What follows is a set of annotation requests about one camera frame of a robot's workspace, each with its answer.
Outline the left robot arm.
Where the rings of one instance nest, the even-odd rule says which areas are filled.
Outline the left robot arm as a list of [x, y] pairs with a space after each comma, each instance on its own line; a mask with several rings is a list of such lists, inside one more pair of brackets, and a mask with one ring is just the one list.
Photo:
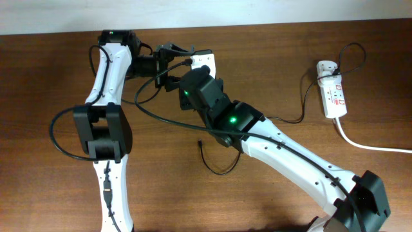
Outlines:
[[102, 231], [133, 231], [127, 201], [126, 166], [133, 133], [122, 109], [126, 75], [156, 77], [175, 57], [190, 57], [173, 43], [141, 55], [145, 44], [132, 30], [104, 30], [98, 37], [100, 61], [85, 106], [73, 112], [84, 153], [93, 163], [102, 208]]

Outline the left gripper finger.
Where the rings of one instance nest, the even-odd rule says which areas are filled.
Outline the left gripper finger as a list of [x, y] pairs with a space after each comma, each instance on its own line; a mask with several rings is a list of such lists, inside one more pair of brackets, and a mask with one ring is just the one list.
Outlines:
[[165, 55], [167, 57], [190, 57], [194, 54], [192, 50], [185, 50], [174, 43], [167, 43], [165, 45]]
[[166, 92], [171, 92], [180, 87], [180, 77], [169, 75], [165, 80], [165, 90]]

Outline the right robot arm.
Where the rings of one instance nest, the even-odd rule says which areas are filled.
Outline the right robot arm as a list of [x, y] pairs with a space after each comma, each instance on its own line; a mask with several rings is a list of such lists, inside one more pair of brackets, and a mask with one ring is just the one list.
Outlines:
[[208, 66], [187, 72], [180, 96], [200, 115], [221, 145], [260, 160], [310, 195], [326, 213], [315, 217], [309, 231], [378, 231], [391, 214], [383, 181], [366, 171], [357, 176], [298, 144], [260, 111], [231, 101], [223, 81]]

